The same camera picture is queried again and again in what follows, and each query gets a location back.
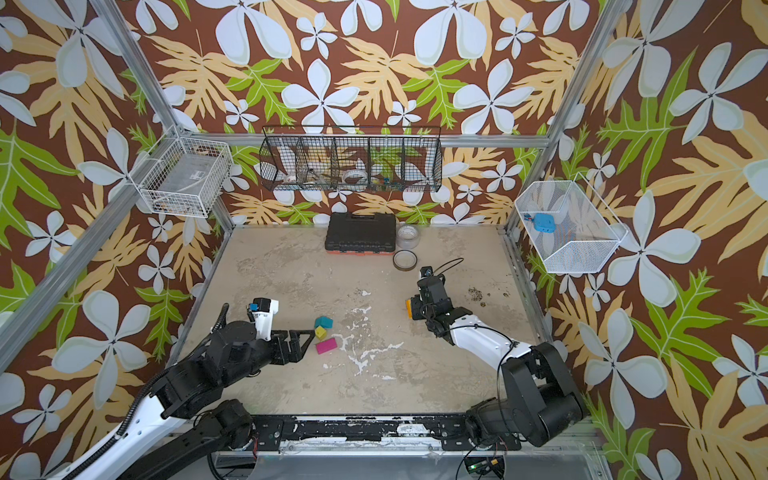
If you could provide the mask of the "small yellow cube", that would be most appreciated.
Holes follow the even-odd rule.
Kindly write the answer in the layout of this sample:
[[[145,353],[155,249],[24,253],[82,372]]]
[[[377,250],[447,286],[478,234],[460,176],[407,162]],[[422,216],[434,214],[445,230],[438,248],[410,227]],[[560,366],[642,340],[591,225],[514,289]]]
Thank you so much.
[[[324,327],[317,326],[315,328],[315,338],[316,339],[318,339],[319,341],[324,341],[327,338],[327,336],[328,336],[328,331]]]

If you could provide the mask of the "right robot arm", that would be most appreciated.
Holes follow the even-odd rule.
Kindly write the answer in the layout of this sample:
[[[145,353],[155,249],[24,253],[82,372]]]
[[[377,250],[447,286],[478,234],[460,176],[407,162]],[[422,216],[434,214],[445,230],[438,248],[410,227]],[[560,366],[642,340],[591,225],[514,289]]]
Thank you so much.
[[[466,411],[468,437],[476,446],[502,441],[520,449],[540,447],[588,413],[558,349],[549,342],[531,345],[488,326],[477,315],[453,305],[445,275],[421,269],[418,293],[406,303],[409,317],[424,321],[436,338],[466,350],[493,368],[497,396]]]

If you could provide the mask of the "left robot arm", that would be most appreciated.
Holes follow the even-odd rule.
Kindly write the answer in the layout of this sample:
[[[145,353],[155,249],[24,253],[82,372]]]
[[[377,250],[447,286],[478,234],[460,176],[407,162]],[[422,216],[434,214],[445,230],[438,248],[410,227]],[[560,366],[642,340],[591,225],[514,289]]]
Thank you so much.
[[[122,422],[58,479],[168,479],[197,459],[246,445],[253,419],[225,388],[268,365],[300,362],[315,332],[260,339],[247,321],[219,320],[193,351],[153,377]]]

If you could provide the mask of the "magenta rectangular block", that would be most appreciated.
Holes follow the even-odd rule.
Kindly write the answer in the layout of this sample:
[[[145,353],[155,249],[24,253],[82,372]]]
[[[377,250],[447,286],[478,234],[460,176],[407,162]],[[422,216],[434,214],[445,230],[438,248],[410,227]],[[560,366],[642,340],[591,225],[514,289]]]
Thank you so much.
[[[329,353],[338,348],[338,342],[336,338],[329,338],[323,340],[315,345],[316,351],[319,355]]]

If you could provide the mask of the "teal roof block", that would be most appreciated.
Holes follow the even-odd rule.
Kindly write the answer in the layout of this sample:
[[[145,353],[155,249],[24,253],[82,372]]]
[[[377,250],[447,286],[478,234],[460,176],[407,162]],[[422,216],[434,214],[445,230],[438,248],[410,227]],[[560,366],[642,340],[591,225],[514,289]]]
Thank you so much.
[[[334,325],[334,321],[327,317],[327,316],[319,316],[315,319],[314,327],[322,327],[325,330],[332,329]]]

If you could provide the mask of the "clear glass jar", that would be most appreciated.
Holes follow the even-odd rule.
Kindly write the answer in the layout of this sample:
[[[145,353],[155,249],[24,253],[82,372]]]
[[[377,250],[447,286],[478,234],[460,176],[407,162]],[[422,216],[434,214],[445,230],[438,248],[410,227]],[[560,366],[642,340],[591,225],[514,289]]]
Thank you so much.
[[[420,242],[420,232],[414,225],[400,225],[396,232],[398,250],[413,250]]]

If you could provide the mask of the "black plastic tool case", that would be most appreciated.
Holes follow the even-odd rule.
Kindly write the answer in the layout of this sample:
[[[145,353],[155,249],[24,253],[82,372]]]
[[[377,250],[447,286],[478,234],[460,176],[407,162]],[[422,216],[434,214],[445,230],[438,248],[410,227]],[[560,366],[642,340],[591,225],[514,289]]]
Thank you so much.
[[[325,250],[335,253],[393,254],[396,249],[396,226],[396,217],[390,213],[333,213],[328,224]]]

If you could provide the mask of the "blue object in basket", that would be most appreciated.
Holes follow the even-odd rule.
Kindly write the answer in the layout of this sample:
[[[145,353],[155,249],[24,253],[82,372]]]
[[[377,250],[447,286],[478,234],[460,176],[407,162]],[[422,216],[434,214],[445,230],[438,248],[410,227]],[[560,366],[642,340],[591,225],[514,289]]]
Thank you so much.
[[[523,219],[537,232],[554,233],[557,228],[554,217],[547,213],[525,213]]]

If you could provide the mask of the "white tape roll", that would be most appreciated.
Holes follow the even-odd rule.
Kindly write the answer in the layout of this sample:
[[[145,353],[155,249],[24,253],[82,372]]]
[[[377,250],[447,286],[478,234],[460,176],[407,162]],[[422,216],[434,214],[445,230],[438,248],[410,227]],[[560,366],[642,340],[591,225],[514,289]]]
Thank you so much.
[[[345,170],[342,173],[342,183],[345,185],[362,185],[367,182],[368,175],[365,170],[362,169],[350,169]]]

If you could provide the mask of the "white mesh basket right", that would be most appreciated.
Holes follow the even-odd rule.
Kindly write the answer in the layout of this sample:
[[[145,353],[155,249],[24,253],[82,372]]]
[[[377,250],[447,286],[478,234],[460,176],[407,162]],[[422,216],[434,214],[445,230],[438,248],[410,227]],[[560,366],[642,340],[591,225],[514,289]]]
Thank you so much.
[[[515,207],[531,244],[551,274],[600,272],[629,233],[582,174],[574,180],[534,181],[515,199]],[[525,213],[552,215],[556,231],[535,231],[523,219]]]

